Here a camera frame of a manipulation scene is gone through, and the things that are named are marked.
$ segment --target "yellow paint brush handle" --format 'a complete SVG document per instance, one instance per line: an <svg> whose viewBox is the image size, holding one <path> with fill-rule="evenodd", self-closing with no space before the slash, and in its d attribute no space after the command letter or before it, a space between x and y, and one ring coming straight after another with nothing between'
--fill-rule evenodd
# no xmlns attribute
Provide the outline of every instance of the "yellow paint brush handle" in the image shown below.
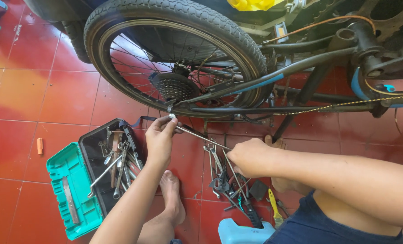
<svg viewBox="0 0 403 244"><path fill-rule="evenodd" d="M274 218L281 217L280 213L278 212L277 203L275 202L274 193L271 189L268 190L269 200L271 201L272 208L274 209Z"/></svg>

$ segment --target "orange cable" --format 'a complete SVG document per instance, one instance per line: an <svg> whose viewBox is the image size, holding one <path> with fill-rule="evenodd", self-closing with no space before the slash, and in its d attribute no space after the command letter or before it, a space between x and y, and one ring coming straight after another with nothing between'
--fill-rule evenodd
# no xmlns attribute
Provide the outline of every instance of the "orange cable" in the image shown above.
<svg viewBox="0 0 403 244"><path fill-rule="evenodd" d="M333 20L337 20L337 19L350 19L350 18L362 19L362 20L364 20L364 21L367 21L367 22L372 26L373 34L376 34L376 27L375 27L375 25L373 24L373 22L372 22L370 19L367 19L366 17L360 16L360 15L350 15L350 16L339 16L339 17L335 17L335 18L332 18L332 19L327 19L327 20L324 20L324 21L321 21L321 22L318 22L318 23L315 23L315 24L312 24L312 25L303 27L303 28L301 28L301 29L299 29L299 30L292 31L292 32L290 32L290 33L287 33L286 35L278 36L278 37L276 37L276 38L274 38L274 39L271 39L271 40L269 40L269 41L265 41L263 44L266 44L266 43L268 43L268 42L273 42L273 41L276 41L276 40L280 40L280 39L282 39L282 38L284 38L284 37L287 37L287 36L290 36L290 35L292 35L292 34L298 33L298 32L300 32L300 31L305 31L305 30L307 30L307 29L309 29L309 28L311 28L311 27L314 27L314 26L317 26L317 25L320 25L320 24L324 24L324 23L327 23L327 22L330 22L330 21L333 21Z"/></svg>

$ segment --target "bicycle wheel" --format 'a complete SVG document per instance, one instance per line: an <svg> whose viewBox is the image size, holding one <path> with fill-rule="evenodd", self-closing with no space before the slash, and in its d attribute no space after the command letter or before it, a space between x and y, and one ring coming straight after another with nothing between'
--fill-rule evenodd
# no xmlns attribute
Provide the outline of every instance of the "bicycle wheel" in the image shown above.
<svg viewBox="0 0 403 244"><path fill-rule="evenodd" d="M87 20L85 47L101 75L129 97L167 110L166 103L205 94L220 82L246 82L266 73L257 44L234 22L183 0L111 0ZM258 88L197 103L198 107L254 107L270 94ZM215 118L175 108L178 115Z"/></svg>

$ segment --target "tire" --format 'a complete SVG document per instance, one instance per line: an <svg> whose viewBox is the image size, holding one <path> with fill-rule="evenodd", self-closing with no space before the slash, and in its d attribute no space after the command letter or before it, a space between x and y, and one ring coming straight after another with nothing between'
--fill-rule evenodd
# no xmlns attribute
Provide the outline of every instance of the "tire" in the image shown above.
<svg viewBox="0 0 403 244"><path fill-rule="evenodd" d="M264 57L251 37L233 21L208 7L189 0L109 0L95 9L86 22L85 49L93 65L108 82L140 103L166 111L166 106L138 96L113 77L109 71L112 68L105 64L101 56L103 50L100 50L99 40L112 26L124 21L146 18L189 26L214 37L242 59L242 63L249 70L247 80L266 74ZM272 89L273 84L243 92L247 97L245 106L259 106ZM176 108L173 113L199 118L224 117L214 113L195 113L183 108Z"/></svg>
<svg viewBox="0 0 403 244"><path fill-rule="evenodd" d="M62 24L79 60L91 63L84 46L85 21L62 21Z"/></svg>

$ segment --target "toolbox lid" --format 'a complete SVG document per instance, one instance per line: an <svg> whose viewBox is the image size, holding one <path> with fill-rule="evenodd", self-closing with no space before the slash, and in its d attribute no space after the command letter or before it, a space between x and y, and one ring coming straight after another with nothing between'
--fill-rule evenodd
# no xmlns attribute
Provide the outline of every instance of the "toolbox lid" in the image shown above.
<svg viewBox="0 0 403 244"><path fill-rule="evenodd" d="M96 228L103 221L103 215L96 196L88 198L90 193L90 177L84 164L77 142L70 143L60 152L48 159L46 163L54 194L57 195L58 208L66 226L69 240L74 240ZM63 176L72 195L73 204L79 223L74 224L66 194L63 189Z"/></svg>

